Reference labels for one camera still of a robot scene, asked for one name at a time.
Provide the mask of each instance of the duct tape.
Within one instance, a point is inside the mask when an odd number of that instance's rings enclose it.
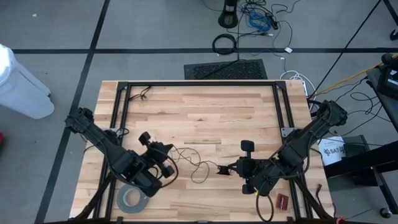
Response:
[[[135,206],[131,206],[127,201],[127,197],[131,192],[138,190],[139,191],[139,202]],[[142,190],[137,187],[133,187],[131,185],[125,184],[118,193],[118,207],[122,212],[132,214],[141,212],[148,204],[149,197],[146,196]]]

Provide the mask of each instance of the black floor mat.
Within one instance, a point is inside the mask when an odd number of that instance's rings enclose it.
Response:
[[[210,72],[231,62],[201,63],[184,65],[186,80],[258,80],[268,79],[262,59],[240,60],[211,75]]]

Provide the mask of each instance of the wooden table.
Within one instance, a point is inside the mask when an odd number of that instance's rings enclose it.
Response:
[[[95,123],[102,128],[109,127],[117,84],[117,81],[102,83],[95,109]],[[289,80],[286,85],[295,126],[304,127],[311,122],[311,117],[302,84],[297,80]],[[145,86],[134,87],[131,96],[139,94],[144,88]],[[153,86],[146,95],[144,101],[138,99],[130,102],[126,121],[130,133],[123,140],[126,149],[133,149],[139,154],[145,151],[138,141],[144,131],[164,144],[196,149],[202,160],[211,160],[221,165],[235,162],[239,156],[244,155],[240,149],[243,139],[255,142],[253,158],[268,158],[282,144],[271,87]],[[284,121],[287,123],[282,94],[279,94],[279,98]],[[119,115],[124,97],[121,99]],[[184,155],[191,156],[193,162],[197,162],[197,155],[192,151],[186,151]],[[310,156],[310,169],[305,174],[308,188],[315,195],[317,184],[322,184],[320,200],[325,210],[332,215],[333,206],[322,161],[316,152],[311,151]],[[94,147],[85,153],[71,217],[79,214],[96,192],[102,162],[102,153]],[[190,179],[195,167],[184,160],[178,161],[177,165],[180,171],[178,179],[150,198],[141,213],[126,214],[120,211],[116,196],[123,184],[118,181],[112,219],[122,216],[125,221],[260,220],[255,209],[255,196],[241,193],[244,181],[237,174],[217,175],[216,166],[209,164],[209,177],[204,183],[196,184]],[[203,164],[194,179],[203,180],[207,170]],[[302,196],[299,189],[297,192],[304,217]],[[276,208],[273,220],[286,221],[286,217],[294,217],[289,183],[286,180],[279,180],[271,191],[274,206],[278,194],[288,195],[289,204],[287,211]],[[104,216],[107,195],[105,192],[101,217]],[[268,199],[260,198],[260,211],[264,218],[269,217],[270,210]]]

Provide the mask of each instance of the white container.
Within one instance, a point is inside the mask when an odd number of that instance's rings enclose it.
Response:
[[[54,112],[50,90],[19,64],[11,49],[0,44],[0,105],[34,119]]]

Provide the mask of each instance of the white cable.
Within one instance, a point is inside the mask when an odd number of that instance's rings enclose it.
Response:
[[[289,78],[290,80],[301,80],[301,81],[304,81],[304,80],[303,80],[303,78],[304,78],[304,79],[306,79],[306,81],[309,82],[309,84],[311,85],[311,87],[312,87],[313,90],[315,91],[315,86],[312,84],[312,82],[311,82],[305,75],[303,75],[303,74],[301,74],[301,73],[299,73],[299,72],[297,72],[297,71],[295,71],[295,70],[289,70],[289,71],[286,71],[286,72],[282,73],[282,74],[280,75],[279,79],[283,79],[284,75],[286,75],[286,74],[288,74],[288,73],[290,73],[290,72],[294,72],[294,73],[295,73],[294,76],[292,76],[292,77]]]

